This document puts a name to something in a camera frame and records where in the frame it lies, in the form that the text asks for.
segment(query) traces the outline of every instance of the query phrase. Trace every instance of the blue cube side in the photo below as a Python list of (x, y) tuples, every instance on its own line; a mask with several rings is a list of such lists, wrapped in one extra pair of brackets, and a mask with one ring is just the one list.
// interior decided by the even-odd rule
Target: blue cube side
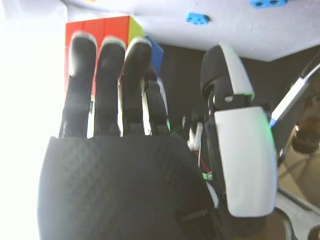
[(159, 76), (161, 64), (162, 64), (162, 58), (164, 57), (164, 51), (149, 36), (146, 36), (145, 38), (148, 39), (151, 43), (151, 51), (152, 51), (151, 63), (155, 69), (157, 76)]
[(249, 0), (256, 9), (274, 8), (286, 5), (288, 0)]
[(204, 14), (189, 12), (185, 17), (185, 21), (194, 25), (208, 25), (209, 17)]

